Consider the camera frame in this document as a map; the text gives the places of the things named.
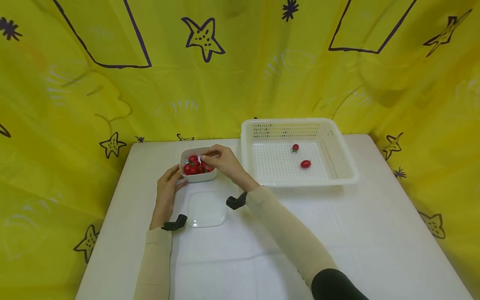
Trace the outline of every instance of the left hand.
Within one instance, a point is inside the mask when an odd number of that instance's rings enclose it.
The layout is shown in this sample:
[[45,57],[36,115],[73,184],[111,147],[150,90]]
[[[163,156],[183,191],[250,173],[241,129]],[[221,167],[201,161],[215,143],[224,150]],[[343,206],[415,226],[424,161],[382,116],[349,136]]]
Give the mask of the left hand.
[[170,221],[173,213],[175,193],[187,185],[187,182],[177,184],[177,180],[183,178],[180,165],[174,165],[156,182],[156,203],[153,211],[150,230],[162,227]]

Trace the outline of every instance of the beige sleeve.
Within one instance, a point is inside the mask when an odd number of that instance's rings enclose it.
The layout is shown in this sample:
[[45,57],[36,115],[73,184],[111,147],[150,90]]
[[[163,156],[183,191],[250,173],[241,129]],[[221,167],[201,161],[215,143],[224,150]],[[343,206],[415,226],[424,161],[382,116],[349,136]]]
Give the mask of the beige sleeve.
[[162,228],[147,231],[145,251],[134,300],[168,300],[172,233]]
[[266,187],[247,194],[247,206],[260,219],[309,287],[318,272],[337,269],[320,241]]

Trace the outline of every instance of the dark outlined star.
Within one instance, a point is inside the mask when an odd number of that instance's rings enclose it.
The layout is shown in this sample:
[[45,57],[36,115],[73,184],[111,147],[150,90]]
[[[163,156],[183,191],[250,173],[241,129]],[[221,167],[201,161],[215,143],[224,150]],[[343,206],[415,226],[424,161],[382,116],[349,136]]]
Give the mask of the dark outlined star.
[[447,28],[442,31],[437,36],[432,37],[428,41],[426,41],[423,45],[424,46],[432,46],[433,48],[428,52],[427,57],[429,57],[432,53],[435,52],[435,50],[440,47],[440,45],[448,44],[450,43],[450,40],[452,39],[452,34],[453,31],[462,23],[462,21],[470,14],[472,10],[469,10],[468,12],[464,13],[460,18],[457,18],[455,16],[449,16],[448,17],[448,25]]
[[445,239],[445,230],[444,230],[444,220],[442,214],[435,214],[433,216],[428,216],[423,212],[419,212],[421,219],[427,225],[430,233],[439,239]]
[[182,138],[180,133],[177,133],[177,137],[178,137],[179,141],[193,141],[195,139],[194,137]]
[[215,19],[210,18],[205,21],[202,27],[190,18],[184,17],[181,19],[190,28],[190,36],[187,40],[187,48],[191,46],[198,46],[202,48],[202,55],[205,62],[209,62],[212,58],[212,53],[224,54],[222,46],[215,39]]
[[73,251],[83,252],[85,263],[88,263],[95,247],[96,239],[100,232],[95,232],[95,226],[92,224],[87,228],[84,239],[75,246]]
[[110,154],[113,152],[116,157],[119,157],[120,147],[126,146],[127,144],[119,141],[119,133],[115,132],[110,139],[100,142],[100,146],[105,148],[105,156],[110,159]]
[[388,160],[390,158],[390,156],[392,156],[392,152],[402,151],[402,148],[398,144],[398,140],[400,139],[402,134],[403,134],[403,132],[401,132],[397,137],[387,135],[387,140],[390,144],[383,149],[383,151],[386,153],[385,160]]
[[12,137],[12,136],[10,135],[10,132],[8,132],[8,130],[7,130],[5,127],[3,127],[2,124],[0,124],[0,134],[1,134],[1,135],[4,135],[4,136],[6,136],[6,137]]

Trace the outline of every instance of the right hand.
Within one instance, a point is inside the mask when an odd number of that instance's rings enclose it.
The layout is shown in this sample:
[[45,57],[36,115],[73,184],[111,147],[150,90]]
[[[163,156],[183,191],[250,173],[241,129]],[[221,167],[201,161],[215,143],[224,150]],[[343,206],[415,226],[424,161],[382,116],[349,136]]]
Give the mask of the right hand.
[[213,145],[201,156],[209,166],[217,168],[246,192],[255,190],[260,185],[243,169],[238,159],[228,147]]

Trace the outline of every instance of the star print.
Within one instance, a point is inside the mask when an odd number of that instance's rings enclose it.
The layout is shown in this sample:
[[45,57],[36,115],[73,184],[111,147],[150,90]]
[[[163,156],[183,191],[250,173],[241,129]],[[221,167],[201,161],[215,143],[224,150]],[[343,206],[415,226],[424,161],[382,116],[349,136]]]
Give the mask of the star print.
[[177,133],[177,137],[178,137],[179,141],[193,141],[195,139],[194,137],[182,138],[180,133]]
[[95,226],[92,224],[87,228],[84,239],[75,246],[73,251],[83,252],[85,263],[88,263],[95,247],[96,239],[100,232],[95,232]]
[[287,22],[288,18],[293,20],[293,13],[298,12],[298,6],[297,0],[287,0],[287,4],[282,8],[284,10],[282,20],[285,18],[287,18]]
[[419,212],[421,219],[427,225],[430,233],[439,239],[445,239],[445,230],[444,230],[444,220],[442,214],[435,214],[433,216],[428,216],[423,212]]
[[450,40],[452,39],[452,34],[453,31],[462,23],[462,21],[470,14],[472,10],[469,10],[468,12],[464,13],[460,18],[457,18],[455,16],[449,16],[448,17],[448,25],[447,28],[442,31],[437,36],[432,37],[428,41],[426,41],[423,45],[424,46],[432,46],[433,48],[428,52],[427,57],[429,57],[432,53],[434,53],[440,45],[448,44],[450,43]]
[[126,146],[127,144],[119,141],[119,133],[115,132],[110,139],[100,142],[100,146],[105,148],[105,156],[110,159],[110,154],[113,152],[116,157],[119,157],[120,147]]
[[8,132],[8,130],[7,130],[5,127],[3,127],[2,124],[0,124],[0,134],[1,134],[1,135],[4,135],[4,136],[6,136],[6,137],[12,137],[12,136],[10,135],[10,132]]
[[398,168],[398,170],[394,170],[393,174],[395,175],[395,178],[400,178],[400,180],[402,180],[402,178],[407,178],[407,174],[403,171],[402,168]]
[[222,46],[215,39],[215,19],[210,18],[205,21],[202,27],[190,18],[184,17],[182,21],[190,28],[190,36],[187,40],[187,46],[199,46],[202,48],[202,55],[205,62],[209,62],[212,58],[212,53],[224,54]]
[[388,160],[390,156],[392,156],[393,152],[402,151],[402,148],[398,144],[398,140],[400,139],[400,136],[402,136],[402,134],[403,132],[399,134],[397,137],[387,135],[387,140],[390,144],[383,149],[383,151],[386,153],[385,160]]
[[17,36],[23,36],[16,32],[18,25],[14,24],[13,20],[7,21],[4,17],[0,18],[0,31],[3,30],[3,35],[7,37],[9,41],[12,37],[17,41],[20,41]]

